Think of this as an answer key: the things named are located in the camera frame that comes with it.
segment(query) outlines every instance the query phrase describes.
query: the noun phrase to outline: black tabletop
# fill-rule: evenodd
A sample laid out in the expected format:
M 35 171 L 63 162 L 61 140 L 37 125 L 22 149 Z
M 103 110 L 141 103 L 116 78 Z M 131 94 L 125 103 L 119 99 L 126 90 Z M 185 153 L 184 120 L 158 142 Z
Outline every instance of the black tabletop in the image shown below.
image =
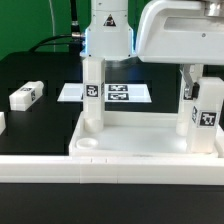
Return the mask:
M 219 73 L 217 68 L 207 72 Z M 10 111 L 9 95 L 43 81 L 44 96 L 26 112 Z M 58 103 L 64 83 L 82 82 L 78 56 L 14 53 L 0 62 L 0 111 L 6 131 L 1 155 L 66 155 L 81 103 Z M 176 113 L 176 65 L 142 64 L 107 70 L 107 83 L 146 83 L 151 104 L 106 103 L 107 110 Z M 222 224 L 223 186 L 0 184 L 0 223 Z

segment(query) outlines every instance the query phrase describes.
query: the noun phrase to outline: white rectangular block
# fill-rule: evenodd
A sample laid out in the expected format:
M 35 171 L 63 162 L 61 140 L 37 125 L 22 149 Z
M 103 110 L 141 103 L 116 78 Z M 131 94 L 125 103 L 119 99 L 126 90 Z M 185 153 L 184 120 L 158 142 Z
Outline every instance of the white rectangular block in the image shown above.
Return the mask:
M 11 110 L 26 111 L 43 95 L 44 84 L 40 81 L 27 82 L 9 96 Z
M 5 130 L 5 116 L 3 112 L 0 112 L 0 135 Z
M 89 57 L 83 61 L 83 110 L 85 129 L 99 132 L 104 125 L 105 59 Z
M 193 103 L 187 150 L 212 153 L 224 98 L 224 82 L 220 78 L 201 78 L 198 83 L 200 90 Z

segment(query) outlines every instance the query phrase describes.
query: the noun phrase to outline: circular hole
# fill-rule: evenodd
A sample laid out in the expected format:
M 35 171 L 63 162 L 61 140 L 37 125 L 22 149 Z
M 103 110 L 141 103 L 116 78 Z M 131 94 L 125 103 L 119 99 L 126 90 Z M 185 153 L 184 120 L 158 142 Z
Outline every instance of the circular hole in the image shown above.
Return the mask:
M 98 146 L 98 141 L 94 138 L 81 138 L 76 142 L 78 149 L 94 149 Z

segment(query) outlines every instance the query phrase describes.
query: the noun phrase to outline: white support pillar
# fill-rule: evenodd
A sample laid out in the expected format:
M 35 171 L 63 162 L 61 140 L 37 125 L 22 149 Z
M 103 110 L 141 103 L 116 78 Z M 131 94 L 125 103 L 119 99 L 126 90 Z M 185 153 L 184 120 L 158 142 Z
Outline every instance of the white support pillar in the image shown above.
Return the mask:
M 193 103 L 187 133 L 187 151 L 212 153 L 224 98 L 224 82 L 220 78 L 199 79 L 199 96 Z
M 88 57 L 83 61 L 83 110 L 85 130 L 96 133 L 104 126 L 105 60 Z

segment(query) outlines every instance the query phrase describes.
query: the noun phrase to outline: green background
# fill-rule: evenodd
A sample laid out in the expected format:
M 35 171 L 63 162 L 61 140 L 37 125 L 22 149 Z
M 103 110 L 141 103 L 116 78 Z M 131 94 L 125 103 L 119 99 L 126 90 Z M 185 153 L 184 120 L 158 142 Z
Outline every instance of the green background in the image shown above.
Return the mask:
M 142 9 L 149 0 L 129 0 L 129 24 L 137 30 Z M 56 35 L 70 34 L 70 0 L 52 0 Z M 91 0 L 77 0 L 78 20 L 81 30 L 90 23 Z M 27 51 L 39 41 L 53 35 L 49 0 L 0 1 L 0 60 L 7 54 Z M 42 47 L 41 51 L 53 51 Z M 56 47 L 56 51 L 67 51 Z

